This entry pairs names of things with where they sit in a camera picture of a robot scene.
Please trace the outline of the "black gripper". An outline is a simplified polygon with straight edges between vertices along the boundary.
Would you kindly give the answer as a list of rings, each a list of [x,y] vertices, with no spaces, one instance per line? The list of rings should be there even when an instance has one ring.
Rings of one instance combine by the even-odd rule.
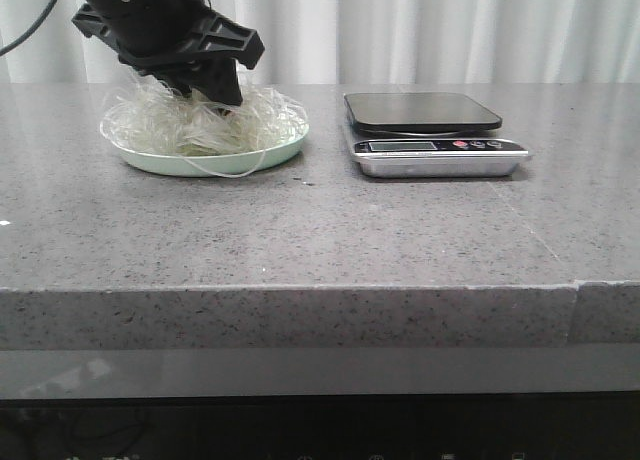
[[[253,69],[265,51],[257,31],[205,0],[85,0],[73,23],[182,96],[198,91],[227,106],[243,102],[236,65]]]

